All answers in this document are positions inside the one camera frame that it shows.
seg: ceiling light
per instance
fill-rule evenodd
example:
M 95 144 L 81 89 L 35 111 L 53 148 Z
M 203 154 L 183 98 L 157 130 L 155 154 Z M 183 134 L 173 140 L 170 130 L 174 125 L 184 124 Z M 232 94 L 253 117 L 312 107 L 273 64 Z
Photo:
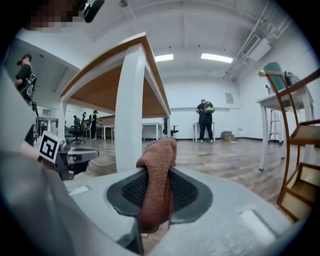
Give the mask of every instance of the ceiling light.
M 201 59 L 218 61 L 218 62 L 227 62 L 227 63 L 231 63 L 233 61 L 232 58 L 220 56 L 220 55 L 215 55 L 215 54 L 210 54 L 210 53 L 202 53 Z
M 156 62 L 171 61 L 174 59 L 173 54 L 159 55 L 154 57 Z

